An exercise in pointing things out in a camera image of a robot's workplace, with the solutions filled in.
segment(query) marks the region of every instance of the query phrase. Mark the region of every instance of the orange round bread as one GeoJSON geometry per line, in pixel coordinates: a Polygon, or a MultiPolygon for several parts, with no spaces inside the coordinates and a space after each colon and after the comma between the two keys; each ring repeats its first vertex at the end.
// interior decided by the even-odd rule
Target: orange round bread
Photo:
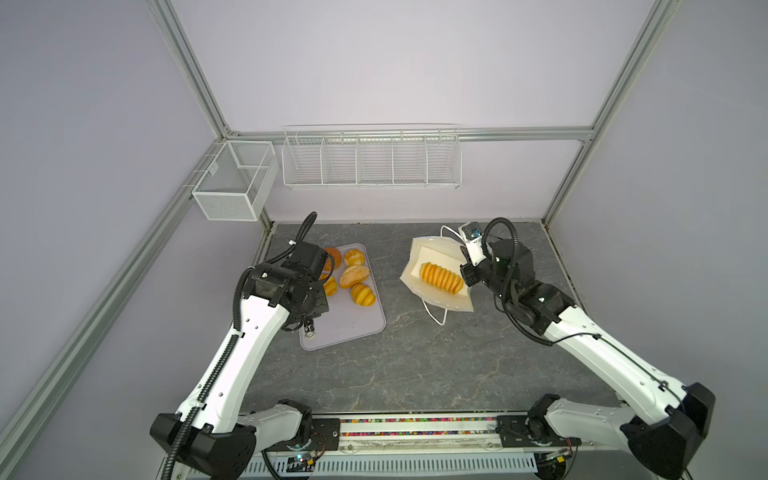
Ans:
{"type": "Polygon", "coordinates": [[[368,275],[370,274],[371,270],[367,266],[348,266],[346,270],[342,272],[341,277],[339,277],[339,286],[342,288],[350,288],[368,278],[368,275]]]}
{"type": "MultiPolygon", "coordinates": [[[[320,279],[324,279],[328,276],[328,273],[324,273],[320,276],[320,279]]],[[[338,284],[336,283],[336,279],[333,277],[330,277],[327,282],[323,284],[323,290],[326,291],[326,296],[333,296],[334,293],[336,293],[336,290],[339,288],[338,284]]]]}
{"type": "Polygon", "coordinates": [[[464,286],[464,279],[451,270],[447,270],[434,263],[424,263],[421,269],[422,282],[436,286],[440,290],[455,295],[464,286]]]}
{"type": "Polygon", "coordinates": [[[328,260],[326,260],[326,265],[323,267],[323,272],[331,271],[331,257],[333,257],[333,261],[335,262],[333,267],[339,268],[341,266],[341,252],[333,247],[326,247],[326,252],[328,252],[329,256],[328,260]]]}
{"type": "Polygon", "coordinates": [[[366,264],[366,256],[363,255],[360,250],[357,250],[356,248],[353,248],[349,252],[344,253],[344,263],[347,266],[365,265],[366,264]]]}
{"type": "Polygon", "coordinates": [[[350,293],[352,294],[352,301],[358,305],[371,306],[376,303],[376,295],[373,294],[371,287],[364,283],[353,286],[350,293]]]}

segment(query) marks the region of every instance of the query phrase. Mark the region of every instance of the robotic arm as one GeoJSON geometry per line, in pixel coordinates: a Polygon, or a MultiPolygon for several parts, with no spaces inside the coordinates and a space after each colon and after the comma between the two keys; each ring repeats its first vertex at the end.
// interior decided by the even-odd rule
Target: robotic arm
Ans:
{"type": "Polygon", "coordinates": [[[510,239],[489,243],[478,223],[460,227],[467,285],[483,282],[521,333],[564,348],[628,405],[606,409],[546,395],[528,412],[528,435],[541,444],[556,437],[593,440],[631,453],[663,478],[680,478],[707,437],[714,394],[661,372],[606,333],[568,295],[536,280],[531,251],[519,243],[509,220],[492,220],[486,233],[498,224],[508,228],[510,239]]]}
{"type": "MultiPolygon", "coordinates": [[[[263,412],[238,412],[277,331],[310,332],[313,319],[328,311],[319,279],[328,254],[303,242],[315,218],[313,212],[304,220],[288,250],[243,272],[233,298],[232,326],[214,360],[177,411],[155,419],[150,434],[168,453],[164,480],[171,477],[176,461],[220,480],[234,480],[254,452],[278,442],[299,449],[310,445],[312,410],[307,406],[281,400],[263,412]]],[[[631,453],[663,478],[681,477],[707,437],[712,392],[699,383],[685,386],[659,371],[607,334],[568,295],[536,280],[531,251],[519,243],[509,220],[492,220],[485,234],[478,223],[466,223],[460,234],[467,285],[485,284],[501,304],[497,309],[523,335],[566,349],[627,404],[613,409],[546,395],[528,411],[525,430],[519,433],[539,445],[560,437],[599,442],[631,453]],[[488,234],[499,224],[511,238],[489,242],[488,234]]]]}

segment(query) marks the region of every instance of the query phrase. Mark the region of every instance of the sugar-coated bread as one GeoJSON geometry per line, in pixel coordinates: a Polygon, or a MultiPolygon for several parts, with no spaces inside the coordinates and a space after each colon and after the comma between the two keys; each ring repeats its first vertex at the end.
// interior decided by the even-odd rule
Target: sugar-coated bread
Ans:
{"type": "Polygon", "coordinates": [[[360,250],[357,250],[356,248],[353,248],[349,252],[344,253],[344,263],[347,266],[365,265],[366,264],[366,256],[363,255],[360,250]]]}
{"type": "Polygon", "coordinates": [[[424,263],[421,269],[422,282],[436,286],[440,290],[455,295],[464,286],[464,279],[451,270],[447,270],[434,263],[424,263]]]}
{"type": "MultiPolygon", "coordinates": [[[[323,280],[325,277],[327,277],[328,274],[324,273],[320,276],[320,280],[323,280]]],[[[336,283],[336,279],[333,277],[330,277],[327,282],[323,284],[323,290],[326,291],[326,296],[333,296],[334,293],[336,293],[336,290],[339,288],[338,284],[336,283]]]]}
{"type": "Polygon", "coordinates": [[[364,283],[353,286],[350,293],[352,294],[352,301],[358,305],[371,306],[376,303],[376,295],[373,294],[371,287],[364,283]]]}
{"type": "Polygon", "coordinates": [[[331,271],[331,257],[333,257],[333,261],[335,262],[333,264],[333,268],[336,269],[341,267],[341,252],[339,252],[338,249],[333,247],[326,247],[326,252],[328,252],[329,256],[328,256],[328,260],[326,260],[326,265],[323,267],[323,272],[331,271]]]}
{"type": "Polygon", "coordinates": [[[339,278],[339,286],[342,288],[350,288],[352,285],[356,285],[368,278],[368,275],[370,274],[371,270],[367,266],[348,266],[339,278]]]}

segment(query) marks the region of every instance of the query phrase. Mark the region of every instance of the bread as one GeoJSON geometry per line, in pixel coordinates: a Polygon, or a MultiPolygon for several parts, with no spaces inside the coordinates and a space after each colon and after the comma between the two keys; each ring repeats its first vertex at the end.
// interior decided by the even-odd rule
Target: bread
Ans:
{"type": "Polygon", "coordinates": [[[328,252],[328,260],[326,260],[326,265],[323,267],[323,272],[331,271],[331,257],[333,257],[333,261],[335,262],[333,268],[339,268],[341,266],[341,252],[333,247],[327,247],[326,252],[328,252]]]}
{"type": "Polygon", "coordinates": [[[349,252],[344,253],[344,263],[347,266],[365,265],[366,264],[366,256],[363,255],[360,250],[357,250],[356,248],[353,248],[349,252]]]}
{"type": "Polygon", "coordinates": [[[352,294],[352,301],[361,306],[371,306],[376,303],[376,295],[373,294],[370,286],[364,283],[358,283],[352,287],[350,291],[352,294]]]}
{"type": "Polygon", "coordinates": [[[339,278],[339,286],[342,288],[350,288],[352,285],[356,285],[368,278],[368,275],[370,274],[371,270],[367,266],[348,266],[339,278]]]}
{"type": "Polygon", "coordinates": [[[422,264],[421,278],[422,282],[435,286],[440,290],[445,290],[453,295],[458,293],[464,286],[464,280],[459,275],[434,263],[422,264]]]}
{"type": "MultiPolygon", "coordinates": [[[[325,277],[328,276],[328,273],[324,273],[320,276],[320,280],[322,281],[325,277]]],[[[326,291],[326,296],[333,296],[334,293],[336,293],[336,290],[338,289],[338,285],[336,283],[336,279],[333,277],[330,277],[327,282],[323,284],[323,290],[326,291]]]]}

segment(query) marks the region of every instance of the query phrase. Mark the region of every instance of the mesh basket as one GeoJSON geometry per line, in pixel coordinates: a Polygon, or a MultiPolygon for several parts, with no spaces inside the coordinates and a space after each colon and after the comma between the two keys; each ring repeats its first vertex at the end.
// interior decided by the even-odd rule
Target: mesh basket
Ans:
{"type": "Polygon", "coordinates": [[[290,135],[283,147],[283,181],[288,188],[458,187],[458,131],[290,135]]]}
{"type": "Polygon", "coordinates": [[[192,190],[208,220],[259,220],[280,169],[269,141],[226,141],[192,190]]]}

